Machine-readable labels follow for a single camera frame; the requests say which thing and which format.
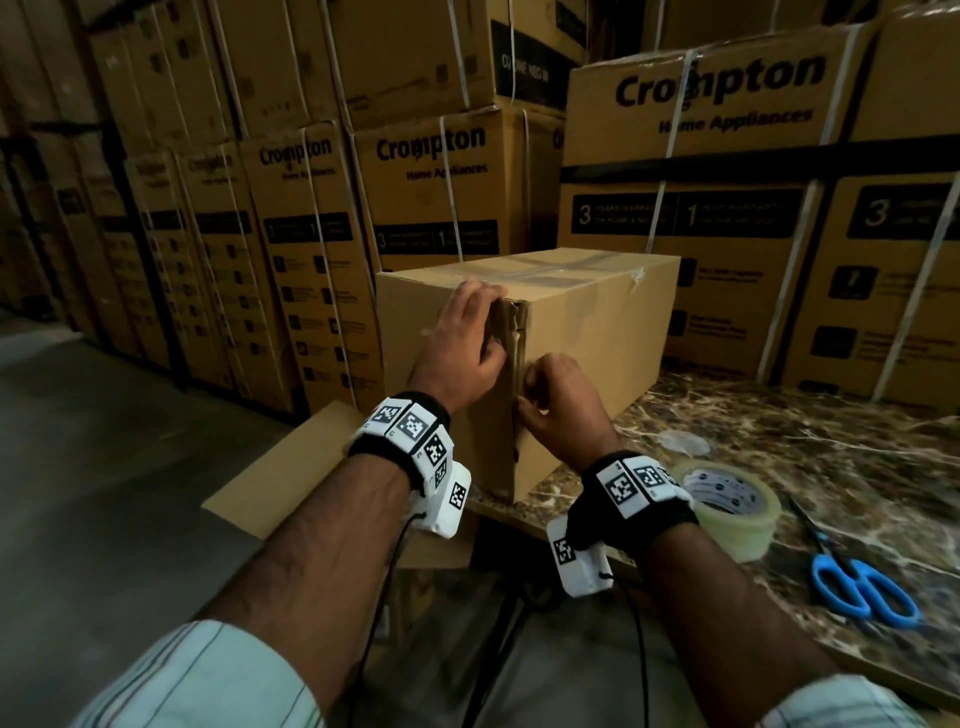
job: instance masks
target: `shirt sleeve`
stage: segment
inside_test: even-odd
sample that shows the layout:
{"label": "shirt sleeve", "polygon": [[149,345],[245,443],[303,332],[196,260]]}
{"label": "shirt sleeve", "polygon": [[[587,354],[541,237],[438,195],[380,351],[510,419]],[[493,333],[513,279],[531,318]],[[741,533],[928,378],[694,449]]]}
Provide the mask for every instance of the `shirt sleeve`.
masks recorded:
{"label": "shirt sleeve", "polygon": [[71,728],[323,728],[310,690],[253,635],[218,621],[157,642]]}
{"label": "shirt sleeve", "polygon": [[915,728],[926,722],[902,700],[861,675],[833,675],[793,692],[760,728]]}

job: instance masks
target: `marble table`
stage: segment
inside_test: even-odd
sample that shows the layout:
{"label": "marble table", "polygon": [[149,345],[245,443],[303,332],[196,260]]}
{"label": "marble table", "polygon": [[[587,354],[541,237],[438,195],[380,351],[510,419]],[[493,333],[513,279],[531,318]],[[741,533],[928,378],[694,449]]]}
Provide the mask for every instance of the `marble table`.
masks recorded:
{"label": "marble table", "polygon": [[[844,551],[898,581],[924,613],[918,631],[834,615],[811,598],[814,546],[786,508],[767,555],[744,565],[845,669],[960,712],[960,418],[663,373],[616,425],[626,447],[669,466],[686,455],[660,434],[699,435],[711,447],[703,459],[757,474],[781,500],[795,497]],[[470,509],[545,539],[547,522],[580,490],[560,467],[515,505],[473,489]]]}

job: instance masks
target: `clear packing tape roll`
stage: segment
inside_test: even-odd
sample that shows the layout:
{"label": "clear packing tape roll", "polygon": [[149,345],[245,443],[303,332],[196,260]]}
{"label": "clear packing tape roll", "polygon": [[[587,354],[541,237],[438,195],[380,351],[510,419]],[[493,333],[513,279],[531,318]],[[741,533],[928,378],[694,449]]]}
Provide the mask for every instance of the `clear packing tape roll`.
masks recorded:
{"label": "clear packing tape roll", "polygon": [[752,473],[709,460],[685,460],[672,472],[694,499],[700,525],[738,564],[763,558],[780,519],[780,500]]}

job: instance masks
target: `scissors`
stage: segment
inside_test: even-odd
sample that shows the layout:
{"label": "scissors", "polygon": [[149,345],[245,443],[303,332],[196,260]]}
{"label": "scissors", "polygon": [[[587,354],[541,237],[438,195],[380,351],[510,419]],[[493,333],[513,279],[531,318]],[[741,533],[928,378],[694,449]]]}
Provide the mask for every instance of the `scissors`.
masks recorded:
{"label": "scissors", "polygon": [[790,507],[820,547],[821,552],[813,557],[810,565],[810,577],[814,589],[831,611],[856,619],[878,619],[897,629],[918,627],[920,608],[907,592],[869,564],[835,556],[829,549],[829,536],[792,497]]}

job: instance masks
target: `gray floor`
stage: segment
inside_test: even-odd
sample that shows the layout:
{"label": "gray floor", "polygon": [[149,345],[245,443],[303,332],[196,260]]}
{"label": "gray floor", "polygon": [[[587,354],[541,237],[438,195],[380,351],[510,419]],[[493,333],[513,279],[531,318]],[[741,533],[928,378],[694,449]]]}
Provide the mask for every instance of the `gray floor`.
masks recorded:
{"label": "gray floor", "polygon": [[[0,725],[63,725],[216,593],[256,543],[199,506],[286,431],[0,313]],[[531,620],[481,725],[640,724],[633,623],[605,597]],[[459,725],[497,600],[488,576],[440,574],[357,724]],[[653,724],[699,723],[646,622]]]}

